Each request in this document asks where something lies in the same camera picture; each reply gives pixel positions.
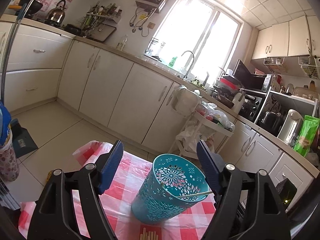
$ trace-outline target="faucet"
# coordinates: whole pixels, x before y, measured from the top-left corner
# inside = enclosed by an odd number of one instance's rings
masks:
[[[188,74],[189,74],[189,72],[190,72],[190,70],[191,70],[191,68],[192,68],[192,66],[193,66],[193,63],[195,62],[195,54],[194,54],[191,50],[186,50],[184,53],[182,53],[181,56],[183,56],[186,52],[190,52],[190,53],[191,53],[191,55],[192,55],[192,63],[191,63],[191,65],[190,65],[187,73],[183,76],[183,78],[186,78],[186,77],[188,76]]]

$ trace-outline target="countertop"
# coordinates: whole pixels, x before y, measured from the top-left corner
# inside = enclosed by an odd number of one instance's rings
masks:
[[[6,21],[6,22],[15,22],[15,20],[16,20],[16,16],[8,15],[8,14],[2,15],[2,17],[0,18],[0,21]],[[149,68],[149,69],[151,69],[151,70],[153,70],[153,71],[155,71],[155,72],[157,72],[157,73],[159,73],[159,74],[161,74],[161,75],[163,75],[163,76],[165,76],[165,77],[167,77],[167,78],[169,78],[169,79],[171,79],[181,85],[185,85],[189,90],[195,89],[195,87],[193,85],[183,81],[181,78],[173,75],[172,73],[170,73],[170,72],[168,72],[168,71],[166,71],[156,65],[153,65],[149,62],[146,62],[145,60],[138,58],[134,55],[128,54],[124,51],[119,51],[111,46],[108,46],[108,45],[105,45],[103,43],[99,43],[96,41],[92,41],[92,40],[89,40],[89,39],[86,39],[83,37],[75,36],[71,33],[65,32],[61,29],[58,29],[58,28],[46,25],[44,23],[34,21],[34,20],[24,18],[21,23],[24,25],[29,25],[32,27],[36,27],[36,28],[40,28],[40,29],[47,30],[50,32],[54,32],[54,33],[69,37],[71,39],[74,39],[76,41],[81,41],[81,42],[90,44],[92,46],[110,51],[110,52],[117,54],[121,57],[127,58],[128,60],[131,60],[137,64],[140,64],[146,68]],[[245,119],[244,117],[236,114],[231,109],[229,109],[228,107],[226,107],[225,105],[223,105],[222,103],[218,102],[217,100],[212,98],[210,95],[205,93],[203,90],[200,90],[200,93],[201,93],[201,96],[203,96],[206,100],[208,100],[209,102],[215,103],[219,108],[221,108],[225,112],[231,114],[232,116],[234,116],[235,118],[237,118],[241,122],[245,123],[246,125],[250,126],[252,129],[256,130],[257,132],[262,134],[264,137],[266,137],[267,139],[272,141],[274,144],[279,146],[282,150],[284,150],[287,154],[289,154],[292,158],[294,158],[298,163],[300,163],[300,165],[303,166],[308,172],[310,172],[312,176],[314,176],[315,178],[318,176],[319,170],[315,166],[313,166],[307,159],[302,157],[299,153],[297,153],[291,147],[289,147],[287,144],[285,144],[283,141],[281,141],[277,137],[273,136],[272,134],[270,134],[266,130],[263,130],[261,127],[254,124],[253,122],[250,122],[249,120]]]

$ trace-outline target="kettle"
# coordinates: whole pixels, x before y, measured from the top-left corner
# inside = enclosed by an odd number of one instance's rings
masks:
[[[47,18],[44,21],[44,23],[54,27],[60,27],[65,17],[65,12],[64,12],[65,9],[66,9],[66,0],[59,1],[57,3],[57,6],[48,12]]]

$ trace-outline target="green snack bag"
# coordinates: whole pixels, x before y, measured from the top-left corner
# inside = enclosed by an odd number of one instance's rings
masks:
[[[302,129],[300,131],[298,140],[294,146],[294,150],[303,157],[309,152],[312,141],[318,130],[320,119],[309,115],[305,115]]]

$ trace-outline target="silver screw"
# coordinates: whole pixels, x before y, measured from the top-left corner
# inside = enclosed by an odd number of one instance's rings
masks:
[[[87,164],[86,166],[85,166],[85,168],[87,169],[87,170],[92,170],[92,169],[94,169],[94,164],[93,163],[89,163],[89,164]]]
[[[229,170],[229,171],[233,171],[236,167],[233,165],[233,164],[227,164],[226,165],[226,168],[227,168],[227,170]]]
[[[259,174],[261,176],[266,176],[267,175],[267,172],[265,170],[259,170]]]
[[[61,170],[55,170],[55,171],[53,172],[53,174],[56,175],[56,176],[58,176],[58,175],[61,174]]]

